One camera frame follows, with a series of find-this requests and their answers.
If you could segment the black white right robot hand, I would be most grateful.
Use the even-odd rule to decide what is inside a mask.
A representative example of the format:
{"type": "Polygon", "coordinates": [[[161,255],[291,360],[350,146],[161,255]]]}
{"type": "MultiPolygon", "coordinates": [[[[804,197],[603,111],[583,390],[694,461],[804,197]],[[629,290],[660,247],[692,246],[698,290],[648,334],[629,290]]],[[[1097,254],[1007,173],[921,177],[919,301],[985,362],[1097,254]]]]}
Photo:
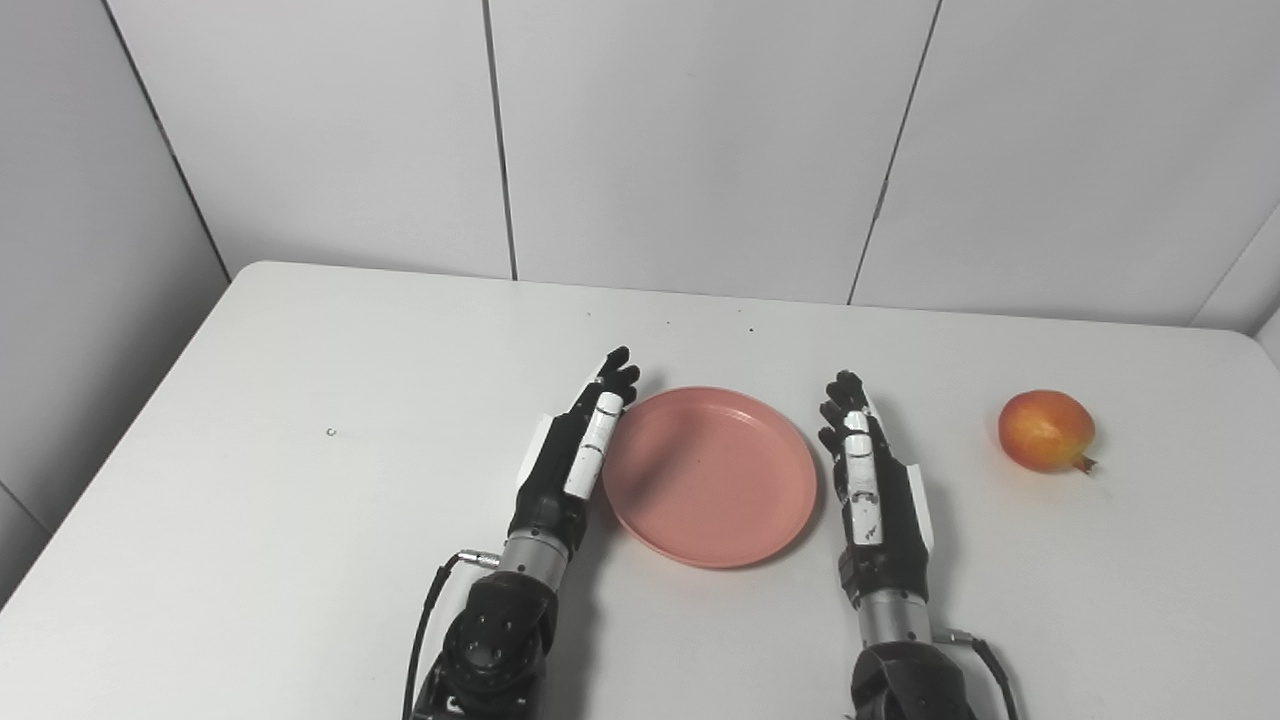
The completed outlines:
{"type": "Polygon", "coordinates": [[[855,609],[882,591],[927,601],[932,529],[916,506],[923,486],[893,456],[858,374],[838,372],[826,393],[818,438],[833,462],[846,542],[838,557],[841,587],[855,609]]]}

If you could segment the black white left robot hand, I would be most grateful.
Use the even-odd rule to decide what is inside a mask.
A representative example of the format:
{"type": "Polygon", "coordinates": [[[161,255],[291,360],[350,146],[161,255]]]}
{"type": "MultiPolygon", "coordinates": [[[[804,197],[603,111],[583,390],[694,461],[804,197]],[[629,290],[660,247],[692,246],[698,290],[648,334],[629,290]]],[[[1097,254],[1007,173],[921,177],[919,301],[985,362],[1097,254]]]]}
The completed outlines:
{"type": "Polygon", "coordinates": [[[577,553],[588,529],[588,501],[620,419],[637,397],[639,378],[630,348],[620,346],[605,355],[571,406],[540,425],[508,533],[553,538],[568,556],[577,553]]]}

